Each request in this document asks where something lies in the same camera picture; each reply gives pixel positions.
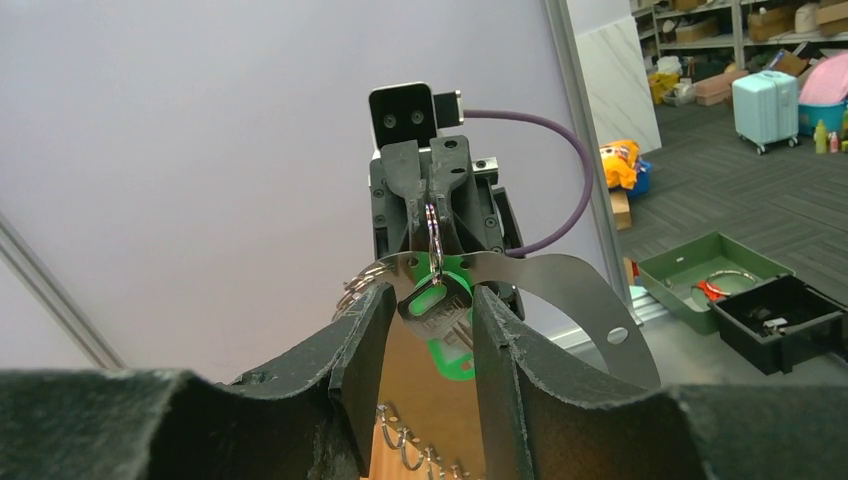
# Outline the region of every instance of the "pink bag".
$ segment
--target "pink bag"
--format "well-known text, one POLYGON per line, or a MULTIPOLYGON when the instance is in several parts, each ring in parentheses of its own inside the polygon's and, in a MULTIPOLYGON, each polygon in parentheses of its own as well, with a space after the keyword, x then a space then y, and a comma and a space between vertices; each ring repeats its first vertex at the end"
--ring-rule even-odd
POLYGON ((819 62, 801 90, 800 103, 833 105, 848 97, 848 52, 819 62))

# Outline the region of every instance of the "red tool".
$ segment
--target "red tool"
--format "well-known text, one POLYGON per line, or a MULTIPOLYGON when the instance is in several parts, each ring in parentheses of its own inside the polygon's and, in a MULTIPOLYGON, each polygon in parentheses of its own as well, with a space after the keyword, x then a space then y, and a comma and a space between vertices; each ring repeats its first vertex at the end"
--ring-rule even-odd
POLYGON ((695 285, 695 288, 704 292, 704 295, 706 295, 711 302, 715 302, 724 298, 724 296, 720 293, 716 293, 716 291, 719 290, 718 287, 716 287, 712 283, 707 283, 705 280, 698 282, 695 285))

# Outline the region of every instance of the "metal pole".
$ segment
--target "metal pole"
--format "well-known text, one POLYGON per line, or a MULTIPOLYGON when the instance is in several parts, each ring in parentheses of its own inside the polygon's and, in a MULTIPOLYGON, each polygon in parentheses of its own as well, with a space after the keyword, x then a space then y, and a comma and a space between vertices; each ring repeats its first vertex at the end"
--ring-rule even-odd
POLYGON ((736 68, 745 70, 745 32, 742 28, 742 0, 730 3, 730 17, 733 21, 733 56, 736 68))
POLYGON ((565 92, 568 95, 568 106, 577 136, 589 149, 595 161, 595 185, 592 191, 592 212, 595 215, 595 225, 600 236, 600 247, 607 262, 607 273, 610 286, 616 295, 632 308, 630 288, 624 273, 624 257, 618 243, 618 231, 615 228, 612 206, 609 199, 607 183, 603 178, 604 170, 601 164, 601 154, 595 125, 592 123, 592 111, 589 108, 589 96, 586 93, 586 83, 583 80, 583 69, 577 55, 577 42, 571 28, 571 16, 568 13, 566 0, 545 0, 548 10, 548 20, 554 37, 557 57, 565 92))
POLYGON ((68 299, 3 215, 0 215, 0 254, 95 365, 126 368, 123 360, 68 299))

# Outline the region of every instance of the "bottle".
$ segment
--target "bottle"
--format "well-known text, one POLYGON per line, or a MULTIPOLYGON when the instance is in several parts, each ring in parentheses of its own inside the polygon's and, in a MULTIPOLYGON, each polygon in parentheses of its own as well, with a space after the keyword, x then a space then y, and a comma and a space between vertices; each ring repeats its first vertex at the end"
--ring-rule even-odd
POLYGON ((819 120, 816 125, 813 140, 816 142, 816 153, 827 153, 827 128, 824 126, 824 120, 819 120))

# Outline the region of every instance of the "green tray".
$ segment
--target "green tray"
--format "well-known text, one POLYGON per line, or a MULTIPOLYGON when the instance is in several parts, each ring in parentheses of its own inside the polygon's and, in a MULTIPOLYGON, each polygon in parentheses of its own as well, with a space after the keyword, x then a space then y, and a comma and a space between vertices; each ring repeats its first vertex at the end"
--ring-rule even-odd
MULTIPOLYGON (((709 299, 693 286, 718 270, 747 272, 757 280, 795 274, 719 232, 639 262, 639 277, 648 293, 701 335, 715 333, 718 325, 708 306, 709 299)), ((727 292, 752 286, 750 280, 739 275, 723 275, 712 283, 727 292)))

